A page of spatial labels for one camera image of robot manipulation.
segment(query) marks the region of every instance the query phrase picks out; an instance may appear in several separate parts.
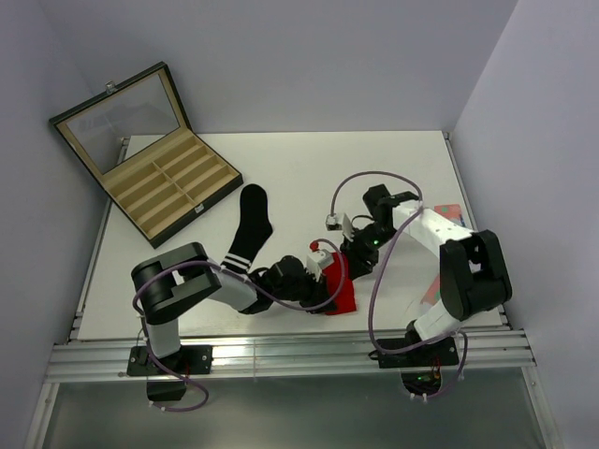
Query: metal latch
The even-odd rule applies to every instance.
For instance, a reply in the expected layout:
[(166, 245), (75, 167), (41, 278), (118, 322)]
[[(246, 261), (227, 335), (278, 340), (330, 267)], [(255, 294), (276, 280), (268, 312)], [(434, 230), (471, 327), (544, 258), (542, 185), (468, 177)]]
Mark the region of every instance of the metal latch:
[(116, 85), (114, 84), (114, 81), (109, 81), (106, 83), (106, 93), (108, 95), (112, 95), (117, 91), (116, 89)]

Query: purple wall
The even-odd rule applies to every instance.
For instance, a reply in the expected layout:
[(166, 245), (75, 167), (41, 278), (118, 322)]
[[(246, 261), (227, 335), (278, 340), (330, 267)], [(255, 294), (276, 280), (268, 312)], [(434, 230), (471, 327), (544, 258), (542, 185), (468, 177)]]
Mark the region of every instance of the purple wall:
[(454, 134), (568, 448), (597, 447), (599, 3), (520, 0)]
[(159, 60), (203, 132), (452, 128), (516, 0), (39, 0), (95, 92)]
[(0, 447), (21, 447), (103, 200), (48, 119), (90, 95), (34, 0), (0, 2)]

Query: glass panel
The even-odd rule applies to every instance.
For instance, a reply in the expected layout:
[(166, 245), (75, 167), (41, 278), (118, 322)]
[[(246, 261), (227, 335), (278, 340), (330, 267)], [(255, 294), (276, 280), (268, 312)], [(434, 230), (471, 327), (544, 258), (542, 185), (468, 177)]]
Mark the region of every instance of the glass panel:
[(428, 405), (410, 402), (399, 381), (398, 373), (209, 380), (208, 405), (191, 413), (149, 409), (144, 382), (62, 384), (44, 447), (543, 447), (520, 369), (466, 370)]
[(66, 126), (98, 169), (107, 173), (117, 166), (123, 138), (164, 136), (176, 130), (179, 122), (155, 73), (77, 115)]

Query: black bracket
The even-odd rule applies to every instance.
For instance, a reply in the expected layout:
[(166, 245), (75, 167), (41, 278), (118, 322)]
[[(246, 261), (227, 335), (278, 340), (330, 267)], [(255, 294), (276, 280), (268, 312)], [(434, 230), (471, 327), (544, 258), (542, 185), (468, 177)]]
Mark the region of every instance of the black bracket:
[[(385, 349), (401, 349), (413, 344), (412, 340), (407, 339), (381, 339), (377, 342)], [(460, 363), (456, 342), (451, 337), (447, 337), (433, 344), (425, 344), (404, 354), (387, 355), (372, 351), (369, 354), (371, 360), (378, 361), (378, 368), (423, 368), (430, 367), (438, 362), (442, 366), (456, 366)]]
[(378, 184), (363, 195), (362, 201), (366, 209), (382, 230), (395, 231), (393, 227), (393, 208), (404, 201), (418, 200), (418, 195), (413, 192), (402, 192), (392, 195), (384, 184)]
[[(160, 362), (182, 376), (210, 374), (212, 368), (212, 347), (207, 344), (184, 345), (179, 352), (161, 358)], [(148, 357), (146, 346), (134, 346), (129, 354), (127, 376), (160, 376), (165, 373)]]
[(152, 402), (178, 401), (183, 399), (187, 385), (183, 381), (149, 381), (146, 396)]
[(499, 239), (491, 231), (448, 240), (439, 248), (439, 265), (441, 299), (457, 320), (490, 311), (512, 297)]
[[(187, 243), (140, 263), (131, 271), (131, 279), (138, 291), (143, 284), (167, 268), (184, 262), (207, 261), (204, 247), (197, 242)], [(141, 295), (145, 320), (149, 325), (163, 325), (179, 318), (198, 302), (221, 288), (218, 277), (208, 267), (179, 269), (183, 282), (177, 284), (172, 274), (155, 281)]]

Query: red object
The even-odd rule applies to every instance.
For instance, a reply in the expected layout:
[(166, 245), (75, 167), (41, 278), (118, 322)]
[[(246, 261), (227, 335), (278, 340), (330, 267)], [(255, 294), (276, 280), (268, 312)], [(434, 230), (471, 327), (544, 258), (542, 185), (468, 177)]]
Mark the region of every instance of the red object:
[[(332, 295), (337, 290), (339, 282), (341, 281), (341, 263), (339, 262), (339, 255), (333, 253), (334, 262), (323, 269), (323, 273), (327, 276), (327, 290), (329, 295)], [(349, 313), (356, 311), (356, 298), (354, 296), (354, 283), (349, 279), (349, 265), (347, 264), (347, 257), (343, 256), (343, 264), (345, 265), (345, 282), (341, 293), (335, 298), (334, 302), (337, 306), (336, 311), (326, 311), (326, 315), (340, 315), (341, 313)]]

